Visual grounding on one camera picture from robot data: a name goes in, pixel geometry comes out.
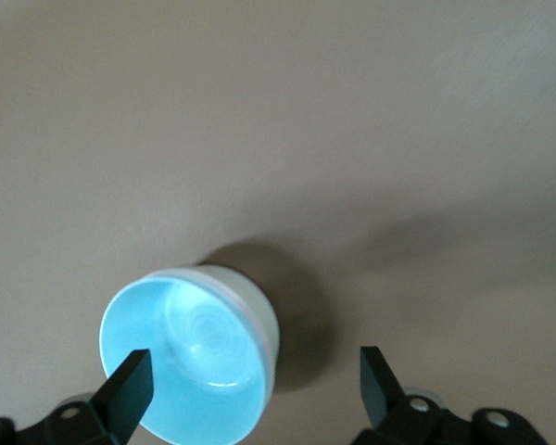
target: black mechanical part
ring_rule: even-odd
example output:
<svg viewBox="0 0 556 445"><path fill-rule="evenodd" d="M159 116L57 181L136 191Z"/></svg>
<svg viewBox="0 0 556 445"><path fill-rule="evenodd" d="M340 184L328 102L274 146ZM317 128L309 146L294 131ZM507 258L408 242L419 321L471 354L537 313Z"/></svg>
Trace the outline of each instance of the black mechanical part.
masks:
<svg viewBox="0 0 556 445"><path fill-rule="evenodd" d="M0 445L125 445L153 396L149 350L134 350L89 401L57 407L15 431L0 418Z"/></svg>
<svg viewBox="0 0 556 445"><path fill-rule="evenodd" d="M360 392L373 429L352 445L548 445L517 413L484 408L468 422L426 397L406 395L376 347L360 348Z"/></svg>

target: cup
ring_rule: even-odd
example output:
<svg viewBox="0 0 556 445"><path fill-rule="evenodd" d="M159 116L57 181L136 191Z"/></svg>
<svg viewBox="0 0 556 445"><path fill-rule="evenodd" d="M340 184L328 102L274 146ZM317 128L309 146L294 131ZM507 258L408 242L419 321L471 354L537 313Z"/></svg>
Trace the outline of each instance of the cup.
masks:
<svg viewBox="0 0 556 445"><path fill-rule="evenodd" d="M151 273L111 300L99 347L107 377L149 349L154 396L141 424L173 444L229 445L258 423L273 390L276 315L244 275L199 265Z"/></svg>

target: gray surface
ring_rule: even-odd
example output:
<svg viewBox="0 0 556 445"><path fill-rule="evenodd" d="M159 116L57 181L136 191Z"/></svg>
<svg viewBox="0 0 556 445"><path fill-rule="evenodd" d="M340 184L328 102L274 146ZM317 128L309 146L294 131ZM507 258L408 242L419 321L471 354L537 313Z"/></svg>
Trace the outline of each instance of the gray surface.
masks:
<svg viewBox="0 0 556 445"><path fill-rule="evenodd" d="M556 444L556 1L0 2L0 414L96 388L117 290L244 239L330 342L245 443L348 443L377 344Z"/></svg>

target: plastic cup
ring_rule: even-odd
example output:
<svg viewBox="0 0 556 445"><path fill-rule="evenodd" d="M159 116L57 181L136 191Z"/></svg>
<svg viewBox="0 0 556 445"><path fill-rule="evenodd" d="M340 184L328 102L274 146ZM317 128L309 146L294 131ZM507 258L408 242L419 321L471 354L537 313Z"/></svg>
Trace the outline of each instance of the plastic cup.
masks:
<svg viewBox="0 0 556 445"><path fill-rule="evenodd" d="M279 330L272 306L220 266L151 273L111 300L101 323L107 377L149 349L154 396L142 426L173 444L226 445L255 427L272 394Z"/></svg>

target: silver screw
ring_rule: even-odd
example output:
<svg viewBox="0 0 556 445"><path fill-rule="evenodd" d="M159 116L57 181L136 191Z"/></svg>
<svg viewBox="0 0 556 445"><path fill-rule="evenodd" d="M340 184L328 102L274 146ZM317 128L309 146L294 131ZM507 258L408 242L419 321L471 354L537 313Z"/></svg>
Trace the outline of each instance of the silver screw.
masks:
<svg viewBox="0 0 556 445"><path fill-rule="evenodd" d="M420 411L421 413L426 413L428 410L430 410L430 407L428 406L428 403L426 403L426 400L418 399L417 397L410 400L410 406L414 410Z"/></svg>
<svg viewBox="0 0 556 445"><path fill-rule="evenodd" d="M488 422L490 422L491 424L494 424L501 428L506 428L507 426L509 426L510 423L509 419L507 419L507 416L503 413L499 413L498 411L489 411L488 413L486 413L486 419L488 419Z"/></svg>
<svg viewBox="0 0 556 445"><path fill-rule="evenodd" d="M62 419L71 419L76 414L78 414L79 411L80 411L80 409L78 409L75 406L72 406L72 407L68 408L67 410L62 411L62 413L59 416Z"/></svg>

